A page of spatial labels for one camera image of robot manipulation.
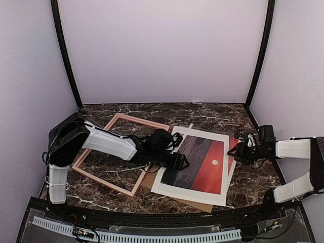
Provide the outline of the brown cardboard backing board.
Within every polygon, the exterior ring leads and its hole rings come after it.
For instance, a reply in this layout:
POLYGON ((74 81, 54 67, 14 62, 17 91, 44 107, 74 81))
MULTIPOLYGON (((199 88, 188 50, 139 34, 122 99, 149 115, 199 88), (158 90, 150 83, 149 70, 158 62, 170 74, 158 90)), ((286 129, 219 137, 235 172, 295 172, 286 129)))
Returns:
MULTIPOLYGON (((151 164, 148 165, 147 167, 147 173, 144 177, 144 179, 141 182, 141 185, 148 188, 148 189, 152 189, 153 183, 155 181, 155 177, 156 177, 156 172, 155 170, 157 170, 157 166, 153 166, 151 164)), ((174 198, 171 197, 171 199, 176 200, 180 203, 183 203, 187 206, 191 206, 193 208, 196 208, 198 210, 207 212, 207 213, 211 213, 212 209, 213 209, 213 205, 208 205, 208 204, 202 204, 202 203, 198 203, 198 202, 193 202, 193 201, 188 201, 188 200, 183 200, 183 199, 178 199, 178 198, 174 198)))

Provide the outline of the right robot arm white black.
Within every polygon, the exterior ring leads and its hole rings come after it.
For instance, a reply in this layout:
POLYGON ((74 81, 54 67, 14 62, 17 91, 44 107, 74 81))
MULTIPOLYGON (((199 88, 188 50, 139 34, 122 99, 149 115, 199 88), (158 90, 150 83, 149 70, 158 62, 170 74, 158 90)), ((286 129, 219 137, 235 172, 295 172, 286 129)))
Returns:
POLYGON ((260 159, 296 158, 310 162, 309 171, 305 175, 265 193, 263 205, 258 209, 258 215, 264 220, 277 213, 278 204, 300 200, 311 194, 323 194, 323 137, 281 141, 276 141, 272 137, 253 146, 241 141, 227 154, 247 166, 260 159))

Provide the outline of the clear acrylic sheet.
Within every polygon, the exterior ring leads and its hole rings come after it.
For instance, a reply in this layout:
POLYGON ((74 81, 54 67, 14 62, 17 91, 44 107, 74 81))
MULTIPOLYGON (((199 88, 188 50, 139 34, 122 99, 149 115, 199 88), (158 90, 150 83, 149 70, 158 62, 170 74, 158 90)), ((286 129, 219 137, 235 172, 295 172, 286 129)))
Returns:
POLYGON ((194 125, 194 123, 190 123, 189 125, 178 125, 173 126, 172 134, 179 133, 185 139, 188 136, 193 136, 197 138, 209 139, 212 141, 219 141, 224 143, 224 153, 227 153, 230 149, 232 149, 235 145, 235 137, 232 132, 221 132, 208 130, 204 128, 198 128, 194 125))

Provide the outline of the red and grey photo print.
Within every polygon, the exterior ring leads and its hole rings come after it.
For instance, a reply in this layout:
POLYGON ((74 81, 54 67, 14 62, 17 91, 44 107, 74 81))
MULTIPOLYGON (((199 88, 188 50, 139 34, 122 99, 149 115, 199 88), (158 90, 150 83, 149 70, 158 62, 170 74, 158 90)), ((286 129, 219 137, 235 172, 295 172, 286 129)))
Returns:
POLYGON ((188 136, 178 152, 186 155, 190 166, 182 171, 165 170, 161 178, 165 191, 180 198, 220 195, 227 178, 224 171, 229 171, 233 163, 231 157, 225 156, 224 143, 188 136))

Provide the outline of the white mat board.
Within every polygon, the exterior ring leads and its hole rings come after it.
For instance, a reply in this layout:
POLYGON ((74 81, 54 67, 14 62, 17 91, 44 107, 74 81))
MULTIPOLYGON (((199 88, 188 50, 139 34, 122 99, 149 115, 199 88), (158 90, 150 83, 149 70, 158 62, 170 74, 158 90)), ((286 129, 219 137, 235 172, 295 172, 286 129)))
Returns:
POLYGON ((226 205, 236 162, 227 155, 238 140, 232 133, 220 134, 174 126, 183 141, 176 148, 189 161, 182 171, 158 170, 151 192, 195 203, 226 205))

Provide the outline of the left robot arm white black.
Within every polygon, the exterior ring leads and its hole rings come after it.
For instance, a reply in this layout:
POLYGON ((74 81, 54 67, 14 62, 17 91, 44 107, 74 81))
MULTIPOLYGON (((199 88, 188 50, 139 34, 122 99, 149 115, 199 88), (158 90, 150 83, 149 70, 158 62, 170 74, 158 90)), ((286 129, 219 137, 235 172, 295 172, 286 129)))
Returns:
POLYGON ((102 129, 85 120, 81 113, 73 113, 50 130, 48 150, 42 154, 43 162, 48 166, 48 199, 53 204, 52 213, 61 221, 71 217, 71 208, 65 205, 68 170, 81 149, 106 153, 134 164, 151 163, 182 171, 190 165, 185 155, 175 151, 182 140, 178 132, 169 132, 168 125, 129 115, 117 113, 102 129), (118 135, 109 130, 118 119, 155 130, 144 137, 118 135))

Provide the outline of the light wooden picture frame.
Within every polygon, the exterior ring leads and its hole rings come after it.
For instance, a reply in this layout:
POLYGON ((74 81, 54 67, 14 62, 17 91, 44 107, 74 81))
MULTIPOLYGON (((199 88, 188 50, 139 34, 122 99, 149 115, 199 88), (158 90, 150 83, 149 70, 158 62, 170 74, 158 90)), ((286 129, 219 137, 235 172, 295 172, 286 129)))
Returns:
MULTIPOLYGON (((135 128, 130 133, 139 137, 149 135, 155 129, 170 130, 169 125, 120 113, 117 113, 106 124, 104 130, 119 131, 125 135, 126 133, 117 127, 120 124, 134 125, 135 128)), ((151 168, 152 164, 150 163, 133 164, 116 156, 91 149, 85 149, 72 166, 72 169, 81 175, 130 197, 135 196, 146 172, 151 168)))

